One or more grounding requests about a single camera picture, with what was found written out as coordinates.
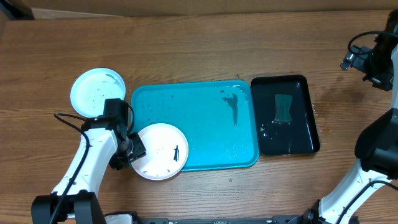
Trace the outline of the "green sponge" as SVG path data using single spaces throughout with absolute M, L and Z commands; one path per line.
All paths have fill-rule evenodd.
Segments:
M 290 123 L 292 117 L 290 115 L 290 107 L 292 104 L 292 96 L 285 94 L 275 95 L 275 121 L 281 123 Z

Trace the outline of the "pink white plate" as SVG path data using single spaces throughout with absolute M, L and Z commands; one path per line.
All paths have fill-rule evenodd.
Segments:
M 184 167 L 189 146 L 185 135 L 175 126 L 151 124 L 138 132 L 146 155 L 131 163 L 143 178 L 165 180 L 177 175 Z

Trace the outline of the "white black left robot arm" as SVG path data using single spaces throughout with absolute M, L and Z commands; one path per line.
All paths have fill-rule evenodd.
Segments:
M 128 122 L 125 115 L 84 120 L 78 128 L 79 148 L 62 180 L 50 194 L 37 196 L 32 202 L 34 223 L 60 223 L 69 218 L 77 223 L 141 222 L 136 212 L 105 215 L 98 201 L 107 166 L 123 169 L 135 160 L 135 152 L 144 155 L 144 146 L 133 144 L 139 137 L 129 133 Z

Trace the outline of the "light blue plate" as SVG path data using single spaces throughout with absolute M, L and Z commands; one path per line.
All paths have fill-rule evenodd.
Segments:
M 93 68 L 80 75 L 70 90 L 73 109 L 86 118 L 103 114 L 107 99 L 124 100 L 126 86 L 123 78 L 109 68 Z

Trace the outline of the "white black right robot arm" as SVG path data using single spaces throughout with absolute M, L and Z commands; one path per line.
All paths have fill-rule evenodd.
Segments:
M 377 190 L 397 179 L 397 47 L 391 52 L 392 100 L 389 110 L 369 125 L 355 146 L 356 161 L 341 182 L 291 223 L 358 223 L 354 214 Z

